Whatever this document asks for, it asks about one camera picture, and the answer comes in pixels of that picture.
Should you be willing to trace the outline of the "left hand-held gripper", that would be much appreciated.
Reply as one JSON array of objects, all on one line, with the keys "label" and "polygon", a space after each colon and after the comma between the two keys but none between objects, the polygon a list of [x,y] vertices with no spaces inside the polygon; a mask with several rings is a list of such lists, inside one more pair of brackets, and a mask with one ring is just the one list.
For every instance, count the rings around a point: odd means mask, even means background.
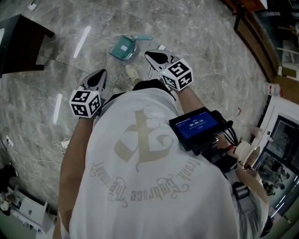
[{"label": "left hand-held gripper", "polygon": [[100,92],[106,87],[107,70],[98,70],[85,77],[73,90],[69,105],[74,116],[92,118],[101,108]]}]

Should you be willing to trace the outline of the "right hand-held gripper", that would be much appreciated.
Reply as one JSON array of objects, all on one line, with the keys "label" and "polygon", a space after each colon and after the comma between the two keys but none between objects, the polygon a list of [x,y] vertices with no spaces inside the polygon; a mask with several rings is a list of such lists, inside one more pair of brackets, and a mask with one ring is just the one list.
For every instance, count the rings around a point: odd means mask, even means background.
[{"label": "right hand-held gripper", "polygon": [[144,56],[151,67],[160,72],[164,84],[171,89],[181,91],[194,82],[192,68],[185,59],[179,59],[162,70],[165,60],[174,58],[174,55],[170,51],[153,49],[146,51]]}]

